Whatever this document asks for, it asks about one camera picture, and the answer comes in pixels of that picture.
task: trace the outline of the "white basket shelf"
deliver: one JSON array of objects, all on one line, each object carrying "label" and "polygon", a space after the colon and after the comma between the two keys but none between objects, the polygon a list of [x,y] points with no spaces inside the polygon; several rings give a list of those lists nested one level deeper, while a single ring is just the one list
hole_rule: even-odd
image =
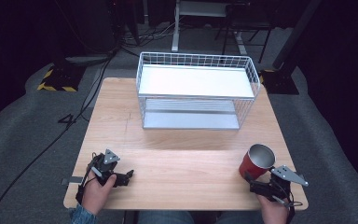
[{"label": "white basket shelf", "polygon": [[136,80],[146,129],[238,130],[260,89],[244,56],[143,52]]}]

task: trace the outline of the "gray floor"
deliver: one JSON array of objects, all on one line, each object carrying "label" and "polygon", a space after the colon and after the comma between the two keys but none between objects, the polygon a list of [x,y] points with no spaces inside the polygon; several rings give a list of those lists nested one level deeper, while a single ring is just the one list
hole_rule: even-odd
[{"label": "gray floor", "polygon": [[[213,28],[186,29],[181,33],[179,51],[219,54],[223,37],[214,41]],[[274,30],[262,63],[256,69],[272,68],[291,30]],[[155,40],[141,51],[171,51],[172,36]],[[256,62],[260,48],[247,48]],[[236,55],[235,46],[227,54]],[[138,58],[120,51],[108,65],[105,77],[135,77]],[[50,64],[32,75],[27,93],[0,113],[0,196],[9,184],[64,129],[57,121],[77,115],[88,97],[101,66],[89,67],[78,92],[37,91]],[[358,223],[358,174],[343,154],[328,123],[307,95],[307,81],[297,69],[292,77],[299,95],[269,95],[296,169],[310,182],[305,188],[309,208],[296,213],[293,223]],[[85,111],[89,118],[93,104]],[[0,202],[0,223],[68,223],[62,201],[62,178],[72,174],[88,123],[79,119],[13,185]],[[102,211],[99,223],[121,223],[123,211]]]}]

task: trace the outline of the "black cable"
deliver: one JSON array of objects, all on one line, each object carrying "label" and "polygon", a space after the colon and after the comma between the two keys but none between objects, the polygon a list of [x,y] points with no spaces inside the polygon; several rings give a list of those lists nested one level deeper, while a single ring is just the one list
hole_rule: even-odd
[{"label": "black cable", "polygon": [[146,46],[147,44],[149,44],[150,42],[152,42],[154,40],[160,40],[160,39],[165,38],[167,35],[173,35],[173,33],[168,33],[168,34],[165,34],[165,35],[163,34],[165,31],[169,30],[170,28],[173,28],[173,26],[174,26],[174,23],[169,25],[169,26],[167,26],[167,27],[165,27],[165,28],[160,28],[159,30],[157,30],[157,28],[155,28],[154,31],[152,33],[150,33],[150,34],[147,33],[150,29],[147,29],[144,32],[144,34],[141,35],[141,36],[144,36],[144,37],[141,38],[141,41],[140,41],[139,45],[138,44],[127,43],[126,38],[123,38],[124,43],[122,43],[122,45],[124,45],[125,47],[128,47],[128,48],[144,47],[144,46]]},{"label": "black cable", "polygon": [[[154,35],[157,28],[154,28],[154,31],[151,33],[151,34],[148,34],[150,28],[148,28],[143,34],[141,35],[138,35],[140,37],[140,43],[142,43],[146,38],[148,38],[149,36],[151,35]],[[138,47],[138,44],[130,44],[130,43],[127,43],[127,40],[131,39],[131,40],[134,40],[135,38],[131,37],[132,35],[127,35],[127,36],[123,36],[122,37],[122,40],[124,41],[123,44],[124,45],[128,45],[128,46],[133,46],[133,47]]]},{"label": "black cable", "polygon": [[85,121],[87,121],[87,122],[90,122],[90,120],[89,120],[89,119],[86,119],[86,118],[83,116],[83,112],[87,109],[87,107],[89,107],[89,105],[91,104],[91,102],[92,102],[92,100],[94,99],[95,95],[97,94],[98,89],[100,88],[101,83],[102,83],[102,81],[103,81],[103,74],[104,74],[104,72],[105,72],[105,70],[106,70],[107,65],[110,63],[111,60],[112,60],[112,58],[110,58],[110,59],[109,59],[106,63],[104,63],[103,66],[101,67],[101,69],[100,69],[100,75],[99,75],[99,76],[97,77],[97,79],[95,79],[95,81],[92,83],[91,88],[89,88],[89,92],[88,92],[87,95],[90,94],[90,92],[91,92],[92,88],[94,87],[95,83],[97,83],[97,81],[99,81],[99,82],[98,82],[98,86],[95,88],[95,92],[92,94],[91,99],[89,99],[89,102],[87,103],[87,105],[84,105],[84,104],[86,103],[86,100],[87,100],[87,97],[86,97],[86,98],[84,99],[84,101],[83,101],[82,106],[81,106],[80,116],[81,116]]},{"label": "black cable", "polygon": [[134,53],[134,52],[132,52],[132,51],[130,51],[130,50],[128,50],[128,49],[125,49],[125,48],[123,48],[123,47],[121,47],[121,49],[122,49],[124,52],[126,52],[126,53],[128,53],[128,54],[130,54],[130,55],[132,55],[132,56],[135,56],[135,57],[137,57],[137,58],[140,58],[140,57],[141,57],[139,54],[136,54],[136,53]]},{"label": "black cable", "polygon": [[[104,73],[104,71],[106,70],[107,65],[112,61],[113,57],[116,55],[116,53],[114,52],[110,57],[109,60],[103,65],[103,71],[102,74]],[[49,148],[51,148],[65,133],[66,131],[69,130],[69,128],[76,123],[76,120],[82,116],[83,112],[86,110],[86,108],[90,105],[92,99],[95,97],[97,91],[94,92],[94,94],[92,95],[91,99],[89,100],[89,102],[87,103],[87,105],[82,108],[80,110],[80,113],[75,117],[75,119],[72,120],[72,122],[68,123],[66,125],[66,128],[45,148],[42,150],[42,152],[40,152],[21,172],[19,175],[16,176],[16,178],[10,183],[10,185],[7,187],[7,189],[5,190],[5,192],[1,195],[0,197],[0,202],[4,199],[4,197],[7,195],[8,191],[14,186],[14,184],[20,179],[20,177],[22,177],[22,175],[46,152],[48,151]]]},{"label": "black cable", "polygon": [[100,63],[105,63],[107,60],[109,60],[109,54],[107,54],[105,56],[105,58],[101,58],[101,59],[95,59],[95,60],[90,60],[90,61],[85,61],[85,62],[72,62],[71,64],[74,66],[78,66],[78,67],[89,67],[89,66],[93,66],[93,65],[97,65]]},{"label": "black cable", "polygon": [[274,181],[274,183],[276,186],[278,186],[280,188],[281,192],[284,193],[284,196],[289,201],[289,204],[287,204],[287,206],[294,207],[294,206],[301,206],[303,204],[302,202],[295,202],[295,195],[293,194],[292,191],[289,191],[289,195],[287,195],[286,191],[283,189],[283,187],[280,184],[278,184],[275,181]]},{"label": "black cable", "polygon": [[84,184],[84,188],[88,185],[88,183],[89,183],[91,180],[96,179],[96,178],[97,178],[97,176],[95,176],[95,177],[93,177],[92,179],[88,180],[88,181],[86,182],[86,184]]}]

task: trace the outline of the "red can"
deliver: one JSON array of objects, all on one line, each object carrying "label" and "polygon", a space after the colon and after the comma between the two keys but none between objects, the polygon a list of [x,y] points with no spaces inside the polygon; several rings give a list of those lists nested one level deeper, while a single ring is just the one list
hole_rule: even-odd
[{"label": "red can", "polygon": [[261,144],[255,144],[249,148],[240,165],[240,174],[245,178],[247,172],[252,179],[256,180],[275,163],[275,154],[269,148]]}]

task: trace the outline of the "table surface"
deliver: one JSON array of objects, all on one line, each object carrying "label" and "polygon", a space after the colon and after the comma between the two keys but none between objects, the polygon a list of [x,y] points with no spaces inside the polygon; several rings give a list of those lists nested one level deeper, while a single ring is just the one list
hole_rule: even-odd
[{"label": "table surface", "polygon": [[[83,176],[93,152],[107,148],[121,160],[115,172],[134,170],[127,187],[112,190],[106,209],[255,210],[260,204],[238,168],[248,148],[264,144],[275,166],[295,167],[267,93],[260,89],[237,131],[144,130],[133,78],[106,78],[92,113],[73,176]],[[269,181],[269,173],[258,180]],[[302,186],[292,183],[296,201],[308,207]],[[70,184],[65,207],[76,207],[77,184]]]}]

